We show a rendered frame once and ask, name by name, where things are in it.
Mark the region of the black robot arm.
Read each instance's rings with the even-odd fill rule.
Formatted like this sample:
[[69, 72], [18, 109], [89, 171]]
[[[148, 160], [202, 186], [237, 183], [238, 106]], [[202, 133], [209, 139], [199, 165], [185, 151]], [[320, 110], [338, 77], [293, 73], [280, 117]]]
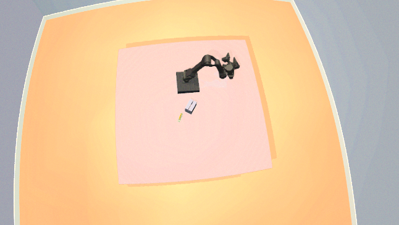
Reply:
[[[211, 60], [214, 61], [214, 64], [211, 64]], [[216, 59], [214, 56], [211, 55], [205, 55], [203, 56], [201, 62], [197, 63], [192, 69], [189, 68], [187, 70], [184, 70], [184, 76], [182, 76], [182, 82], [183, 83], [188, 83], [190, 80], [194, 77], [196, 77], [196, 72], [201, 70], [204, 66], [206, 67], [213, 67], [215, 66], [218, 73], [219, 73], [219, 78], [224, 79], [226, 76], [229, 77], [229, 79], [233, 79], [234, 76], [234, 70], [232, 65], [228, 64], [223, 64], [221, 65], [220, 60]]]

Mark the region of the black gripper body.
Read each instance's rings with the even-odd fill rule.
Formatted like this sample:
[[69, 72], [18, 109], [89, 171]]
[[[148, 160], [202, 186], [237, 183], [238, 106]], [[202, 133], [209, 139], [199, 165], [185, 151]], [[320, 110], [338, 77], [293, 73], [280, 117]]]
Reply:
[[233, 70], [236, 70], [236, 69], [240, 68], [240, 66], [238, 64], [234, 64], [234, 63], [230, 62], [230, 58], [228, 56], [223, 57], [222, 61], [227, 62], [228, 65], [229, 64], [232, 65], [233, 66]]

